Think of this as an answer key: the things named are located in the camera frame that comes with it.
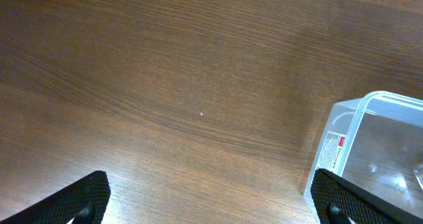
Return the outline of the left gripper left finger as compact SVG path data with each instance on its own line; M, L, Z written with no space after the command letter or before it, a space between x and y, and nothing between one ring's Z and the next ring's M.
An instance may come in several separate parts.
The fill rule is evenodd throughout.
M1 222L101 224L110 194L106 173L97 170Z

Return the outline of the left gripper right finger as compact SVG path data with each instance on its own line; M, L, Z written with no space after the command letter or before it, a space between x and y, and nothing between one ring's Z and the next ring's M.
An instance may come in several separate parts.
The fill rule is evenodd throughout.
M422 223L422 218L324 168L315 171L310 191L318 219L324 224Z

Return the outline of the clear case of coloured bits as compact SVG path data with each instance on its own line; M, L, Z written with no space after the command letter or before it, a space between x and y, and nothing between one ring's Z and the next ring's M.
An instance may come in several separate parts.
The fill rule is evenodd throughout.
M423 164L418 163L413 167L413 173L420 185L420 188L423 189Z

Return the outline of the clear plastic storage container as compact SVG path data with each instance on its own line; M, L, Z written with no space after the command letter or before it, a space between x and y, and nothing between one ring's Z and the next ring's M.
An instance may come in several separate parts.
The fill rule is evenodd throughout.
M422 101L374 91L334 104L303 196L317 218L310 188L315 171L325 168L422 217L422 189L413 173L418 163L422 163Z

